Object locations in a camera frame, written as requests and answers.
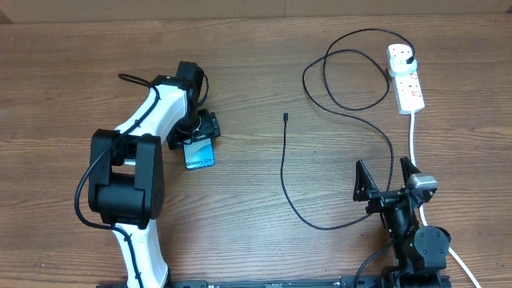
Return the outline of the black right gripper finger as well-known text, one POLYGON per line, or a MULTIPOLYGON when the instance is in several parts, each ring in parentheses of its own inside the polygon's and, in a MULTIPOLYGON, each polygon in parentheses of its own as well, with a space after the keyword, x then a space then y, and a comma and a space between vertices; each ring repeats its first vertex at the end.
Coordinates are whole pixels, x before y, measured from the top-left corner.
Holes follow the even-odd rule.
POLYGON ((420 170, 412 163, 412 161, 407 156, 400 158, 400 164, 402 168, 402 176, 405 187, 415 188, 415 184, 413 184, 413 181, 410 178, 414 174, 419 174, 420 170))
POLYGON ((362 160, 356 162, 356 177, 353 200, 363 202, 372 199, 378 192, 378 187, 362 160))

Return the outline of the Galaxy S24+ smartphone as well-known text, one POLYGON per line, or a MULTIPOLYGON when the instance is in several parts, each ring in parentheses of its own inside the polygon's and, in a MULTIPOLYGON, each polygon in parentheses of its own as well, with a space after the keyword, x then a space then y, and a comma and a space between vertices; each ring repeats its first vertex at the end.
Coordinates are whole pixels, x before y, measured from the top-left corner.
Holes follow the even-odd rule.
POLYGON ((185 166, 188 170, 196 170, 215 164, 214 149, 211 139, 193 142, 183 146, 185 166))

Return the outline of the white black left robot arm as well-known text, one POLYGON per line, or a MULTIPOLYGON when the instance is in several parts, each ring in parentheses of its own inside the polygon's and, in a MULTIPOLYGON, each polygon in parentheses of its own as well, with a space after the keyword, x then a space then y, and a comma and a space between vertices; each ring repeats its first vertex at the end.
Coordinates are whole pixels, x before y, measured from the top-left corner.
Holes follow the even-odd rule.
POLYGON ((175 76, 119 78, 144 86, 148 96, 124 123, 93 134, 74 209, 85 225, 113 232, 126 266, 123 287, 169 287, 157 225, 165 198, 162 146, 183 150, 188 170, 214 166, 213 140, 221 131, 203 108, 210 84, 197 63, 184 61, 175 76))

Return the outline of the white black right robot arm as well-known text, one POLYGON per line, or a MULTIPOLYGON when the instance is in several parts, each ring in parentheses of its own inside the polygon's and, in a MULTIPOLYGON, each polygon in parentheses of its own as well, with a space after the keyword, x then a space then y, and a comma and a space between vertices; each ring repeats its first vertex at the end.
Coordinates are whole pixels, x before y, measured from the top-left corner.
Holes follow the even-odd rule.
POLYGON ((361 264, 352 280, 354 287, 450 287, 446 268, 451 236, 439 226, 421 226, 415 211, 432 199, 438 182, 421 172, 407 157, 400 159, 404 185, 397 190, 379 191, 363 161, 356 162, 353 200, 366 202, 366 212, 380 214, 389 231, 390 243, 361 264), (394 266, 377 276, 362 276, 364 268, 381 253, 393 249, 394 266))

